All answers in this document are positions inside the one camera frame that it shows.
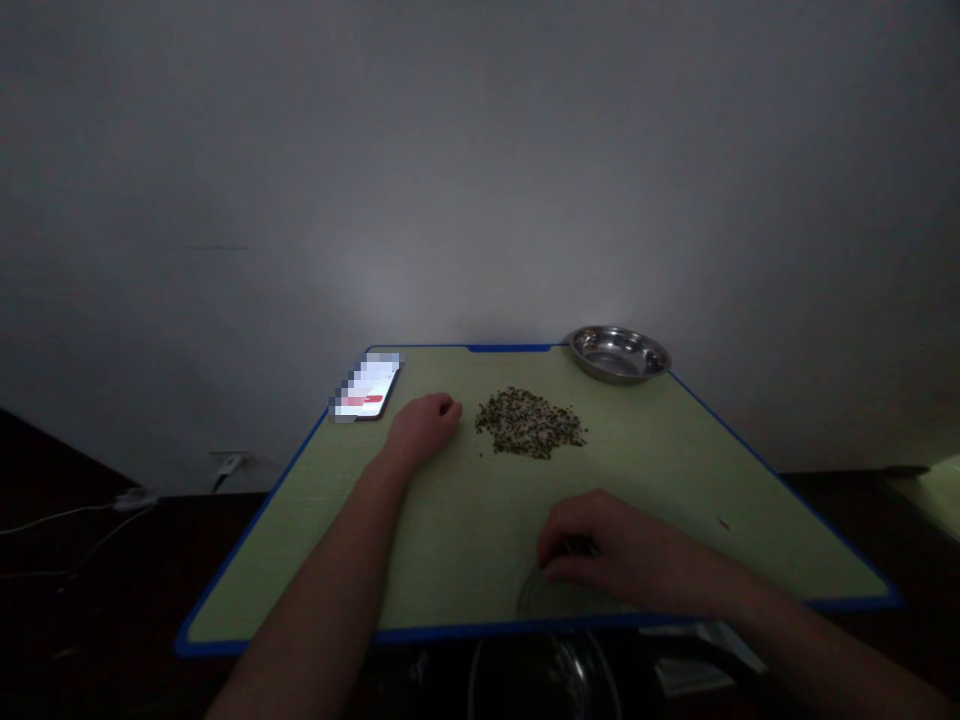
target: forearm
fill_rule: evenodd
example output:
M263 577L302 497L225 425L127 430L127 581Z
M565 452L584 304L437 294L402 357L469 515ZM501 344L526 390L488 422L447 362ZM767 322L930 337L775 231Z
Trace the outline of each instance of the forearm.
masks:
M412 468L382 453L240 659L209 718L331 718L379 614L394 525Z
M766 581L750 581L727 620L818 717L947 718L933 687Z

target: electrical socket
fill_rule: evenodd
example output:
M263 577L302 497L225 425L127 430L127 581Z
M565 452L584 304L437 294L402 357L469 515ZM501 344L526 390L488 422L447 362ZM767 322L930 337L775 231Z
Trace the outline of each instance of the electrical socket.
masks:
M243 450L211 452L211 456L220 461L220 467L217 469L217 477L230 476L241 467L250 467L253 464L253 456Z
M130 488L123 495L117 495L116 502L113 503L113 509L117 512L130 512L140 508L149 507L157 502L155 493L145 488Z

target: hand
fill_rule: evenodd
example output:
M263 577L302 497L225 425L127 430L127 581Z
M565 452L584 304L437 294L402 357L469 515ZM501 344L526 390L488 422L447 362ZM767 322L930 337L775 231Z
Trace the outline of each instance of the hand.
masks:
M565 537L588 536L599 554L559 555ZM606 590L647 612L723 619L758 576L732 558L603 490L558 503L537 539L549 580Z
M413 472L447 444L462 413L446 393L411 400L393 418L382 453Z

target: green table surface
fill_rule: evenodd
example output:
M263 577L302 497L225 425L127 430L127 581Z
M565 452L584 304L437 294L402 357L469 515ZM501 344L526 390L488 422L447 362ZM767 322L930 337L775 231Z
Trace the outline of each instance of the green table surface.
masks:
M440 391L463 403L463 417L411 483L390 558L382 639L518 622L517 597L551 506L593 488L677 525L804 601L837 609L896 604L896 591L672 375L605 385L583 374L564 346L371 351L405 355L383 419L343 424L328 415L318 424L185 623L181 653L242 650L382 446L394 414ZM572 405L588 444L563 446L551 460L494 454L474 418L479 403L509 385ZM632 622L636 613L599 593L542 582L523 619Z

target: right hand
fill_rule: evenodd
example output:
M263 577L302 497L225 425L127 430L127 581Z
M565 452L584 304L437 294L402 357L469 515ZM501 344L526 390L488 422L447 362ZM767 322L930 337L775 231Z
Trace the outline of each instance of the right hand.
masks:
M588 536L599 554L556 555ZM605 590L646 612L723 619L759 578L732 558L603 490L553 507L537 539L547 579Z

